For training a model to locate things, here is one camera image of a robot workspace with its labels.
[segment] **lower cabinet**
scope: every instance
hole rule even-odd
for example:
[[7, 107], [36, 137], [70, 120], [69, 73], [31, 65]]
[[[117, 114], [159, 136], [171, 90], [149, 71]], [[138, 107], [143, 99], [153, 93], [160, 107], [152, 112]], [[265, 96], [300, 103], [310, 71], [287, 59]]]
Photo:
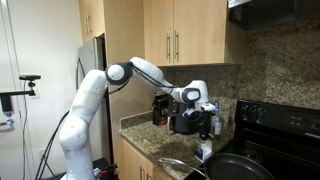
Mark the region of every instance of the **lower cabinet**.
[[172, 180], [128, 141], [123, 141], [124, 174], [127, 180]]

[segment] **coffee maker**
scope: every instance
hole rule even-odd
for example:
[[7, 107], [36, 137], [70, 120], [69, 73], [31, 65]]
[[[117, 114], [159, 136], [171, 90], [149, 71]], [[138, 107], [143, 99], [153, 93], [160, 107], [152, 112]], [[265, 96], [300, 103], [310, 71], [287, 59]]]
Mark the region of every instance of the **coffee maker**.
[[188, 135], [199, 130], [199, 120], [183, 117], [183, 113], [192, 107], [194, 107], [193, 104], [178, 103], [171, 96], [169, 97], [168, 116], [170, 121], [168, 125], [171, 131]]

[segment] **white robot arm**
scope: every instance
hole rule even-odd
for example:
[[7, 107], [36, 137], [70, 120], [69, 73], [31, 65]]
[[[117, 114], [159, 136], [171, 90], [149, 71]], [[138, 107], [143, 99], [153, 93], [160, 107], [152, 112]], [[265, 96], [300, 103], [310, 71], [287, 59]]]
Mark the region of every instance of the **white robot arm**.
[[184, 88], [174, 87], [163, 78], [162, 71], [141, 58], [134, 57], [127, 63], [111, 64], [106, 71], [91, 70], [80, 85], [59, 141], [63, 149], [67, 180], [94, 180], [89, 126], [109, 85], [123, 85], [131, 77], [170, 94], [180, 103], [194, 103], [193, 111], [213, 111], [208, 102], [208, 91], [204, 81], [192, 81]]

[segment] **black stove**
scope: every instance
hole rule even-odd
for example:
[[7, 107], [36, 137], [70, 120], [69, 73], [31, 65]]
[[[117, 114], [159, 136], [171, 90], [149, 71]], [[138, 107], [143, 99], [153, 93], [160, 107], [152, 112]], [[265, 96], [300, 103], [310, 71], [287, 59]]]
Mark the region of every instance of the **black stove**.
[[217, 153], [250, 158], [277, 180], [320, 180], [320, 110], [238, 100], [235, 123], [233, 140]]

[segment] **stainless steel refrigerator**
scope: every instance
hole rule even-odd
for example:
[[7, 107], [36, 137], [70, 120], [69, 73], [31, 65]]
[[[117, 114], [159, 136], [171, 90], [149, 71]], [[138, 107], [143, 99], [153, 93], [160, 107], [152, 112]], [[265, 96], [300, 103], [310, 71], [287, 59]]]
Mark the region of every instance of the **stainless steel refrigerator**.
[[[78, 89], [85, 75], [92, 69], [105, 70], [106, 48], [104, 35], [95, 37], [78, 50], [79, 59], [76, 63], [76, 83]], [[113, 163], [111, 119], [108, 90], [98, 111], [90, 124], [90, 143], [93, 160], [106, 158]]]

